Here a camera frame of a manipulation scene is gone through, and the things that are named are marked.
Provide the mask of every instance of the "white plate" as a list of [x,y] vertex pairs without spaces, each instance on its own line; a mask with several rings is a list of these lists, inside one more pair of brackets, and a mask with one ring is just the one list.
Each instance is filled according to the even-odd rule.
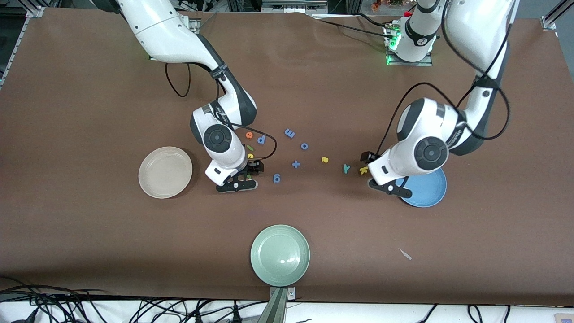
[[176,147],[162,147],[145,157],[139,167],[139,185],[149,196],[170,198],[189,183],[193,165],[189,156]]

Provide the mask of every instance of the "plate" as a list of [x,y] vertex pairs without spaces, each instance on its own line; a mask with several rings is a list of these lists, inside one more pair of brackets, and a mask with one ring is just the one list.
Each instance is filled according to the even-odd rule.
[[[397,179],[397,185],[402,185],[402,179]],[[403,201],[416,207],[431,207],[447,193],[447,177],[439,168],[430,174],[410,176],[405,188],[411,190],[413,196],[402,198]]]
[[275,287],[295,284],[307,271],[310,258],[307,240],[289,225],[264,229],[251,246],[251,266],[257,277]]
[[183,191],[192,173],[191,159],[183,150],[162,147],[151,152],[140,165],[139,185],[151,197],[170,198]]

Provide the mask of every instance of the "metal post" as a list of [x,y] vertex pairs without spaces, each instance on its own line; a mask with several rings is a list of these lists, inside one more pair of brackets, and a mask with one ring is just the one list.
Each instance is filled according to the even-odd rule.
[[548,14],[540,19],[544,30],[556,29],[556,20],[560,18],[570,7],[574,5],[574,0],[562,0]]

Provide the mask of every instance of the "table surface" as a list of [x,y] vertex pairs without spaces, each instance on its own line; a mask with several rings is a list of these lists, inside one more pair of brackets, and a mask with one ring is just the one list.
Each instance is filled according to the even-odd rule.
[[[215,98],[207,73],[193,66],[179,98],[121,16],[46,9],[0,91],[1,274],[113,294],[265,299],[249,249],[263,228],[288,224],[311,247],[295,284],[306,301],[572,303],[574,86],[537,20],[518,20],[510,36],[508,131],[451,156],[447,194],[429,209],[367,188],[358,159],[411,85],[452,98],[468,89],[472,70],[443,40],[433,67],[414,68],[386,66],[378,36],[303,14],[217,14],[201,32],[255,99],[253,127],[278,140],[259,187],[219,194],[203,174],[210,160],[189,118]],[[170,72],[184,88],[185,65]],[[421,96],[439,99],[419,89],[408,100]],[[504,116],[498,99],[492,133]],[[256,156],[273,146],[245,143]],[[140,189],[138,169],[163,146],[186,150],[194,174],[159,200]]]

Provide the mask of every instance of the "gray floor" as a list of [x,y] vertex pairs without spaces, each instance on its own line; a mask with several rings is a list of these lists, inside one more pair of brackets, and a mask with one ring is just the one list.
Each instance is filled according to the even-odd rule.
[[[521,0],[518,18],[540,18],[558,2],[559,0]],[[66,0],[63,3],[70,3],[70,7],[93,7],[87,0]],[[23,23],[24,18],[0,16],[0,71],[4,70],[8,62]],[[574,7],[566,12],[556,25],[562,52],[574,80]]]

